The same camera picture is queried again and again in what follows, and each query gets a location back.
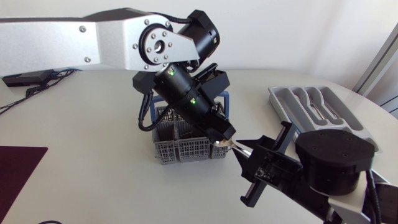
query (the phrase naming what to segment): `bolt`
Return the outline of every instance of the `bolt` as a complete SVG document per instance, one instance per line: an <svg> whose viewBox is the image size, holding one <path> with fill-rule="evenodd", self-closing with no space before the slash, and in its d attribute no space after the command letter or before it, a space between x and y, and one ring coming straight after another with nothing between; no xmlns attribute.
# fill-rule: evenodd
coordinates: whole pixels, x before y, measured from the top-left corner
<svg viewBox="0 0 398 224"><path fill-rule="evenodd" d="M79 27L80 32L86 32L86 27L85 26L80 26Z"/></svg>

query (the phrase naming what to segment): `gray cutlery organizer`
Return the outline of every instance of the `gray cutlery organizer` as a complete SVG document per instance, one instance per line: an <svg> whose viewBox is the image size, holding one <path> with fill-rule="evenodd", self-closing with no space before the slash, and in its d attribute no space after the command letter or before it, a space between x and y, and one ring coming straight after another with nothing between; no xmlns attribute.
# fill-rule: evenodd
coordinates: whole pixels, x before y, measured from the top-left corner
<svg viewBox="0 0 398 224"><path fill-rule="evenodd" d="M376 154L382 153L369 131L329 87L287 86L268 90L269 100L281 120L296 125L294 140L307 131L342 129L372 143Z"/></svg>

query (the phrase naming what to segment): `table surface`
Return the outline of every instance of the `table surface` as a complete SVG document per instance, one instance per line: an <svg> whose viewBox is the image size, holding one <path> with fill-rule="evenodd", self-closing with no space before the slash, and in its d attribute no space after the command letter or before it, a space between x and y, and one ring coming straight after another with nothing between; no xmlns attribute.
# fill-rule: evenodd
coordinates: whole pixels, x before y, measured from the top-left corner
<svg viewBox="0 0 398 224"><path fill-rule="evenodd" d="M227 70L234 139L276 138L280 119L269 86L329 86L369 130L384 154L373 168L398 184L398 120L334 83L277 70ZM86 71L64 79L0 116L3 146L48 147L3 223L321 223L267 187L255 208L239 198L250 183L229 152L225 159L163 166L151 133L137 127L142 95L134 72ZM26 87L0 83L0 105ZM297 158L290 143L287 155Z"/></svg>

